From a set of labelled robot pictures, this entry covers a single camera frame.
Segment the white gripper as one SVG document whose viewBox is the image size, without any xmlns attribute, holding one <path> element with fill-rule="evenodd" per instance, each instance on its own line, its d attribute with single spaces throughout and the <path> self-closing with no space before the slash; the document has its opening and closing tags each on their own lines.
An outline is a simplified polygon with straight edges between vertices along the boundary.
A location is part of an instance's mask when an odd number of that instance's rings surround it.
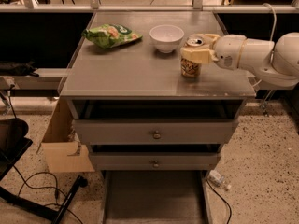
<svg viewBox="0 0 299 224">
<path fill-rule="evenodd" d="M 193 63 L 215 62 L 220 68 L 235 70 L 238 67 L 241 48 L 245 41 L 246 38 L 243 35 L 220 37 L 217 34 L 194 34 L 190 36 L 190 46 L 193 48 L 183 47 L 180 53 L 183 59 Z"/>
</svg>

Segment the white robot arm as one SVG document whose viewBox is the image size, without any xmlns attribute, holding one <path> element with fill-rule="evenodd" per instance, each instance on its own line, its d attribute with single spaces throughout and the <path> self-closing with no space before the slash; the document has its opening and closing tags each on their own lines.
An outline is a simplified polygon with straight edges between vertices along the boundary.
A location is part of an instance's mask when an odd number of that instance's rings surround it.
<svg viewBox="0 0 299 224">
<path fill-rule="evenodd" d="M 228 70 L 246 70 L 261 81 L 292 88 L 299 80 L 299 33 L 277 42 L 244 35 L 194 34 L 180 49 L 182 74 L 196 73 L 196 65 L 215 63 Z"/>
</svg>

